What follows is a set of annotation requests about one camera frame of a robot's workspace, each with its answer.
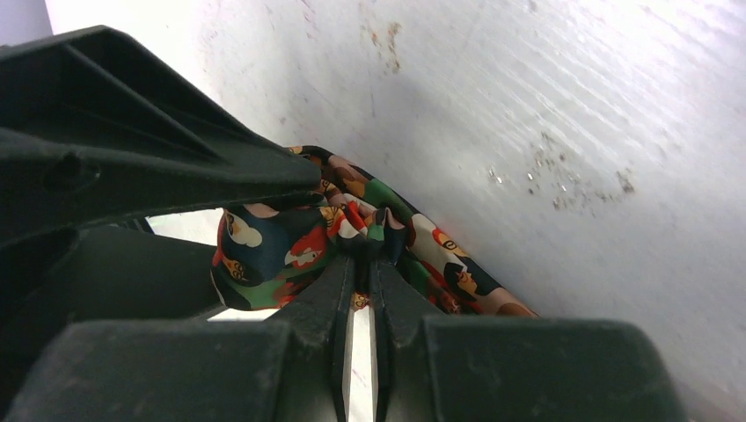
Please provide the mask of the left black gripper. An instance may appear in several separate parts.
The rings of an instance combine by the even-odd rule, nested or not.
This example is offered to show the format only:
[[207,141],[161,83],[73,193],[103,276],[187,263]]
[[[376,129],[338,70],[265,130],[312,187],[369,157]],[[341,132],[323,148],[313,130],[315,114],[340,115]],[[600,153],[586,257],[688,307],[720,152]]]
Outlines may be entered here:
[[213,246],[74,228],[293,197],[319,180],[314,164],[121,31],[99,25],[3,48],[2,407],[69,324],[184,319],[219,305]]

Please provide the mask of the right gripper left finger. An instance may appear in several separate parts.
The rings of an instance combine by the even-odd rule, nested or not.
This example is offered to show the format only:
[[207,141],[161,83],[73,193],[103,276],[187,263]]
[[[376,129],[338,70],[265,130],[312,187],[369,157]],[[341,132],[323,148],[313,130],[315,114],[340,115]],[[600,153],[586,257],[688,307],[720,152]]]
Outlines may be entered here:
[[262,321],[74,324],[32,367],[9,421],[343,421],[355,262],[335,258]]

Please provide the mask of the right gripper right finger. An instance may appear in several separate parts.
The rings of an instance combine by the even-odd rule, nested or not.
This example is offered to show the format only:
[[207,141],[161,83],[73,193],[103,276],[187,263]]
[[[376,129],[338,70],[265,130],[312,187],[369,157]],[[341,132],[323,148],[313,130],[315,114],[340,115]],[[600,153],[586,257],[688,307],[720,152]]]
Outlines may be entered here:
[[379,421],[684,421],[660,354],[609,320],[442,313],[369,267]]

